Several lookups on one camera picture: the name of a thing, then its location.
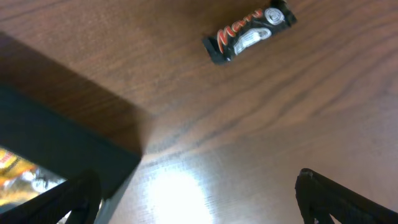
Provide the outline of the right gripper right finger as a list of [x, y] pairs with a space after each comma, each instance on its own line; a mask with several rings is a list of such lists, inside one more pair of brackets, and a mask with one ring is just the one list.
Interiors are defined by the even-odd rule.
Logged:
[[397, 223], [397, 212], [308, 168], [297, 176], [295, 196], [305, 224]]

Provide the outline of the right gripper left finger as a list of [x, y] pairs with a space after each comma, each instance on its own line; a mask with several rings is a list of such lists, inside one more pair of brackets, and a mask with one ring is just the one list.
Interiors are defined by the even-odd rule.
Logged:
[[101, 202], [101, 185], [92, 170], [82, 172], [49, 191], [1, 214], [1, 223], [93, 224]]

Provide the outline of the black gift box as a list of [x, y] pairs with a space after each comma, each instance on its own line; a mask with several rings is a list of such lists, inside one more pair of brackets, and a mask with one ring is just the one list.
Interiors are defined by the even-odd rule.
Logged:
[[20, 93], [1, 87], [1, 147], [69, 180], [92, 170], [101, 202], [94, 223], [108, 223], [140, 156]]

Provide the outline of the yellow sweets bag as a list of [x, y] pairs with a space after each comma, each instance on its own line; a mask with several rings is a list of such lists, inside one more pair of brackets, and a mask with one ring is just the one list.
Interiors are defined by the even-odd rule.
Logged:
[[1, 205], [20, 205], [66, 179], [4, 148], [1, 149]]

